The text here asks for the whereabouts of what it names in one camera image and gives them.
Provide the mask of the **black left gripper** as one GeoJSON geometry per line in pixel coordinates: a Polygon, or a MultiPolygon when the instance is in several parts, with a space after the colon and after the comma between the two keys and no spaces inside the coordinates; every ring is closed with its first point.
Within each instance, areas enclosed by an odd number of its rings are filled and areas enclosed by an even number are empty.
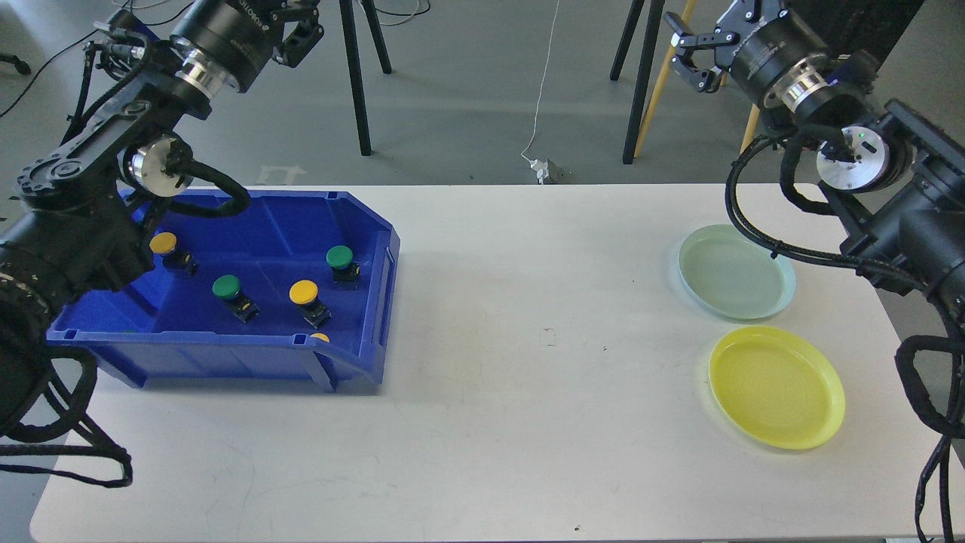
{"type": "Polygon", "coordinates": [[[197,51],[242,94],[268,62],[295,68],[323,36],[317,1],[197,1],[171,41],[185,55],[197,51]]]}

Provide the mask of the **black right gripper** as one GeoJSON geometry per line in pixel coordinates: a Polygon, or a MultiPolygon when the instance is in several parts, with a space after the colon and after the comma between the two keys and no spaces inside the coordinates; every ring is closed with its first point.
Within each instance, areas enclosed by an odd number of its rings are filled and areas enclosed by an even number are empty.
{"type": "Polygon", "coordinates": [[[827,87],[819,72],[829,48],[786,1],[731,2],[710,33],[694,32],[675,11],[664,21],[671,69],[698,93],[716,93],[727,73],[758,107],[798,108],[827,87]],[[709,66],[695,63],[698,51],[709,52],[709,66]]]}

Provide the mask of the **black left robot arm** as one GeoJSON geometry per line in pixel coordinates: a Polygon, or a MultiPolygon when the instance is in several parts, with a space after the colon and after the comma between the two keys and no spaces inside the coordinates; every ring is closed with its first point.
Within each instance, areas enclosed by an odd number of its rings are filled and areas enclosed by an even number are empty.
{"type": "Polygon", "coordinates": [[[273,60],[297,66],[321,37],[316,1],[197,1],[166,40],[119,10],[87,46],[83,91],[61,145],[15,181],[26,212],[2,237],[4,457],[87,456],[121,465],[118,479],[69,477],[105,488],[133,480],[130,454],[87,415],[97,362],[86,348],[51,346],[46,331],[90,291],[118,292],[154,268],[149,239],[165,213],[221,219],[250,196],[198,161],[175,133],[203,120],[223,85],[243,93],[273,60]],[[87,103],[94,59],[124,74],[87,103]]]}

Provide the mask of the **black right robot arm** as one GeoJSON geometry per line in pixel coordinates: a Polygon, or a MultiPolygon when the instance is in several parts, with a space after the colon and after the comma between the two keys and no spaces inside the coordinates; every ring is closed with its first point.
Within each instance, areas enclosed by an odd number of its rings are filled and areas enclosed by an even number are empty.
{"type": "Polygon", "coordinates": [[[726,208],[741,234],[773,255],[852,269],[875,288],[918,291],[944,336],[911,336],[895,360],[920,421],[939,434],[919,478],[914,515],[938,479],[943,540],[954,541],[952,443],[963,439],[963,147],[914,108],[872,99],[881,61],[902,37],[917,1],[734,1],[696,33],[679,14],[673,71],[713,93],[726,75],[765,114],[766,133],[731,165],[726,208]],[[743,168],[766,146],[783,149],[783,197],[806,213],[835,216],[847,238],[821,252],[769,236],[739,209],[743,168]]]}

